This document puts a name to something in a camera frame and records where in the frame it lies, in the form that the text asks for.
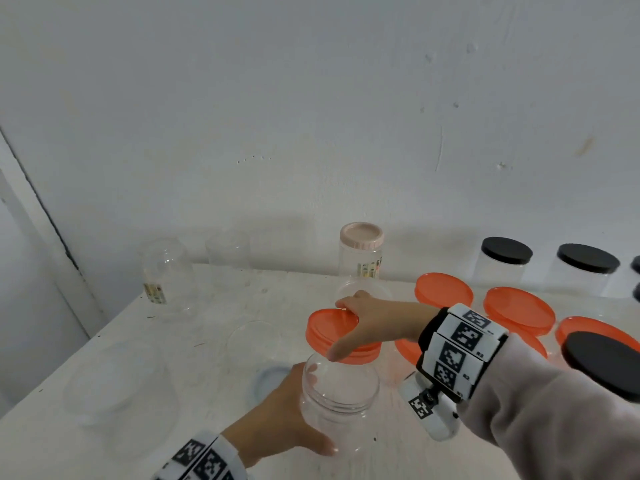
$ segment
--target black lid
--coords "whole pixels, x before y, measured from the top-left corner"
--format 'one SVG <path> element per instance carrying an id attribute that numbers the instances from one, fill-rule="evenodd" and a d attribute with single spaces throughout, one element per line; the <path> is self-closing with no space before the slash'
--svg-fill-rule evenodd
<path id="1" fill-rule="evenodd" d="M 591 273 L 609 274 L 620 266 L 620 261 L 613 254 L 585 244 L 563 244 L 556 256 L 569 266 Z"/>
<path id="2" fill-rule="evenodd" d="M 631 269 L 640 274 L 640 256 L 636 256 L 634 260 L 631 261 Z"/>
<path id="3" fill-rule="evenodd" d="M 640 403 L 640 352 L 604 335 L 574 331 L 564 341 L 562 355 L 571 368 L 622 399 Z"/>
<path id="4" fill-rule="evenodd" d="M 487 237 L 480 249 L 490 258 L 507 264 L 526 264 L 533 256 L 526 244 L 508 237 Z"/>

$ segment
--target orange lid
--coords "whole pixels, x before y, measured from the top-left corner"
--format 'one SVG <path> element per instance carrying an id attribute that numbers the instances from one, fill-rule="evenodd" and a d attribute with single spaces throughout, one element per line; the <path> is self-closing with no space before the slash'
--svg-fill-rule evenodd
<path id="1" fill-rule="evenodd" d="M 420 345 L 405 339 L 396 340 L 396 349 L 398 349 L 400 355 L 407 359 L 412 365 L 416 365 L 418 359 L 420 359 L 420 355 L 422 355 Z"/>
<path id="2" fill-rule="evenodd" d="M 610 339 L 617 340 L 624 345 L 631 347 L 632 349 L 640 352 L 640 343 L 631 335 L 623 332 L 622 330 L 609 325 L 608 323 L 601 322 L 600 320 L 594 320 L 587 317 L 567 317 L 556 330 L 556 340 L 560 346 L 564 344 L 567 336 L 572 331 L 590 331 L 599 335 L 604 335 Z"/>
<path id="3" fill-rule="evenodd" d="M 531 347 L 533 350 L 540 352 L 540 355 L 542 355 L 542 357 L 548 358 L 547 349 L 545 348 L 545 346 L 542 345 L 542 342 L 540 342 L 528 331 L 524 330 L 522 327 L 519 327 L 514 322 L 509 320 L 501 320 L 500 318 L 492 318 L 492 320 L 505 327 L 508 331 L 519 335 L 520 338 L 523 339 L 524 343 L 526 343 L 526 345 Z"/>
<path id="4" fill-rule="evenodd" d="M 487 291 L 484 311 L 491 320 L 513 322 L 535 337 L 548 334 L 556 323 L 556 314 L 548 304 L 517 288 L 498 287 Z"/>
<path id="5" fill-rule="evenodd" d="M 348 310 L 339 308 L 327 308 L 318 310 L 309 316 L 307 322 L 307 332 L 305 334 L 307 343 L 318 354 L 326 357 L 327 350 L 341 337 L 356 328 L 358 317 Z M 362 365 L 373 362 L 380 355 L 382 344 L 364 345 L 354 350 L 347 358 L 341 360 L 342 363 L 352 365 Z"/>
<path id="6" fill-rule="evenodd" d="M 415 282 L 415 297 L 420 303 L 444 308 L 463 303 L 471 306 L 474 292 L 468 284 L 444 273 L 426 273 Z"/>

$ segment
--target table surface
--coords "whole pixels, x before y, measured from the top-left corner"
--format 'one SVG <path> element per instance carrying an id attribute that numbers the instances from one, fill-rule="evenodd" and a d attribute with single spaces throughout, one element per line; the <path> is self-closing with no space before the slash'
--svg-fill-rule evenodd
<path id="1" fill-rule="evenodd" d="M 203 288 L 212 268 L 196 265 Z M 229 365 L 226 340 L 245 322 L 278 327 L 286 349 L 279 360 L 303 362 L 312 354 L 305 341 L 308 316 L 333 306 L 343 278 L 284 271 L 215 268 L 232 285 L 215 295 L 194 319 L 151 318 L 154 307 L 136 298 L 87 345 L 0 420 L 3 478 L 47 480 L 147 480 L 184 442 L 207 428 L 221 431 L 246 412 L 252 373 Z M 413 284 L 384 282 L 394 299 L 414 300 Z M 179 419 L 167 439 L 148 455 L 128 462 L 107 458 L 101 447 L 63 409 L 62 391 L 76 368 L 98 351 L 128 339 L 161 347 L 179 396 Z M 464 426 L 454 439 L 437 443 L 413 418 L 393 388 L 382 386 L 372 411 L 371 441 L 357 461 L 332 463 L 301 449 L 268 458 L 252 468 L 258 479 L 516 479 L 498 448 Z"/>

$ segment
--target clear jar with black lid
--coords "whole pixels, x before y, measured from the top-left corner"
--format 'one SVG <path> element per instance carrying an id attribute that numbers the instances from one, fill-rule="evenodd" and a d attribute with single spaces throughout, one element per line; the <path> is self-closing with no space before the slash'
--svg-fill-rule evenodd
<path id="1" fill-rule="evenodd" d="M 551 293 L 600 296 L 620 266 L 618 258 L 585 244 L 563 244 L 543 282 Z"/>
<path id="2" fill-rule="evenodd" d="M 520 241 L 487 237 L 482 241 L 471 284 L 482 287 L 517 285 L 532 256 L 530 247 Z"/>

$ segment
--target printed label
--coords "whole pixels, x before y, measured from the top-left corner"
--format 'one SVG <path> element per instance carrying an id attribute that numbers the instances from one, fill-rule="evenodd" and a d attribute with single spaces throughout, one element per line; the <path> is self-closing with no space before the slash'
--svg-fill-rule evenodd
<path id="1" fill-rule="evenodd" d="M 380 275 L 380 263 L 382 258 L 375 262 L 365 262 L 358 265 L 358 274 L 360 278 L 377 278 Z"/>
<path id="2" fill-rule="evenodd" d="M 143 286 L 145 287 L 147 298 L 149 298 L 151 303 L 155 303 L 156 305 L 166 305 L 166 298 L 164 297 L 162 286 L 152 283 L 144 283 Z"/>

